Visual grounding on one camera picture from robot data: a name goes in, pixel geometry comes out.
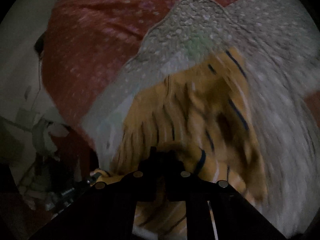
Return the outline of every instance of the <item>screw head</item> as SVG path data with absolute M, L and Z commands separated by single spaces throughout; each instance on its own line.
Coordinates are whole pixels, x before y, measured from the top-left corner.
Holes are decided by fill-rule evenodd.
M 180 173 L 180 175 L 181 175 L 181 177 L 183 177 L 183 178 L 187 178 L 187 177 L 189 177 L 189 176 L 191 175 L 191 173 L 188 172 L 188 171 L 182 171 L 182 172 Z
M 136 172 L 133 174 L 133 176 L 134 176 L 135 178 L 141 178 L 141 177 L 143 176 L 143 172 L 142 172 L 142 171 L 136 171 Z
M 104 184 L 102 181 L 97 182 L 96 184 L 94 184 L 96 189 L 103 189 L 106 184 Z
M 219 180 L 218 185 L 225 188 L 228 187 L 229 183 L 226 180 Z

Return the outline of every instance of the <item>gray fleece blanket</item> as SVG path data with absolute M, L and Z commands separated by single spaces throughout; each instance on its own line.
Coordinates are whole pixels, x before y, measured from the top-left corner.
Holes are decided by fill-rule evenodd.
M 83 119 L 100 166 L 122 137 L 134 95 L 210 52 L 235 46 L 246 58 L 251 107 L 268 179 L 259 211 L 285 236 L 303 232 L 320 206 L 319 130 L 302 97 L 320 84 L 320 34 L 299 0 L 181 0 L 145 36 Z

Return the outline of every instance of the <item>fabric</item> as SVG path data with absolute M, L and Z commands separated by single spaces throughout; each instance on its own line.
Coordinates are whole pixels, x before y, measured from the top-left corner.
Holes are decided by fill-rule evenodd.
M 59 0 L 44 44 L 43 83 L 65 121 L 79 127 L 97 96 L 179 0 Z M 226 6 L 235 0 L 216 0 Z
M 181 0 L 149 31 L 136 57 L 95 100 L 96 112 L 92 107 L 87 115 L 88 134 L 103 131 L 92 135 L 101 145 L 101 167 L 109 168 L 107 156 L 117 151 L 137 91 L 200 63 L 207 48 L 235 46 L 246 60 L 267 175 L 268 197 L 256 207 L 287 238 L 304 232 L 320 206 L 320 132 L 301 100 L 320 84 L 319 41 L 299 0 L 239 0 L 226 8 L 213 0 Z
M 114 174 L 137 170 L 152 146 L 175 149 L 186 171 L 207 181 L 227 180 L 253 204 L 260 202 L 267 192 L 265 174 L 243 67 L 244 60 L 231 48 L 139 92 L 124 121 L 111 165 Z M 159 181 L 155 203 L 138 205 L 135 224 L 159 235 L 179 235 L 185 206 L 169 203 L 163 186 Z
M 304 99 L 318 127 L 320 127 L 320 91 L 308 95 Z

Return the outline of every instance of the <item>blue stripe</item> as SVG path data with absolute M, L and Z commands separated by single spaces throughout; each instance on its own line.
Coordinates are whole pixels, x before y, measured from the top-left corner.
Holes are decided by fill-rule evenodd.
M 230 166 L 227 166 L 227 182 L 229 182 Z
M 209 134 L 209 132 L 207 130 L 205 130 L 205 135 L 206 135 L 207 139 L 210 142 L 211 150 L 214 151 L 214 144 L 213 144 L 212 138 L 211 138 L 211 136 L 210 136 L 210 134 Z
M 240 118 L 244 128 L 248 131 L 249 130 L 249 126 L 246 122 L 246 120 L 243 118 L 242 114 L 240 113 L 240 111 L 236 108 L 235 104 L 232 102 L 231 99 L 228 100 L 230 106 L 232 107 L 232 109 L 236 112 L 236 114 L 238 115 L 238 117 Z
M 247 78 L 247 75 L 245 74 L 245 72 L 243 71 L 242 67 L 240 66 L 240 64 L 238 63 L 238 61 L 236 61 L 236 59 L 231 55 L 231 53 L 226 50 L 226 54 L 228 55 L 229 58 L 232 59 L 232 61 L 237 65 L 238 69 L 241 71 L 241 73 L 243 74 L 243 76 L 245 78 Z
M 211 64 L 208 64 L 208 68 L 211 70 L 213 74 L 216 74 L 216 71 L 213 69 Z
M 193 174 L 198 175 L 200 173 L 201 169 L 204 166 L 205 158 L 206 158 L 205 151 L 201 149 L 201 158 L 198 161 L 197 166 L 196 166 Z

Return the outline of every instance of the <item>yellow towel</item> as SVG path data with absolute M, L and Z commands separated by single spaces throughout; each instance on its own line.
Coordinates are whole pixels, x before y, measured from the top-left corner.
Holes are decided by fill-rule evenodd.
M 175 149 L 186 171 L 207 181 L 228 180 L 252 204 L 262 200 L 265 173 L 243 66 L 231 48 L 138 93 L 111 170 L 135 171 L 151 146 Z M 138 204 L 135 224 L 160 235 L 185 235 L 185 205 L 166 201 L 160 179 L 157 200 Z

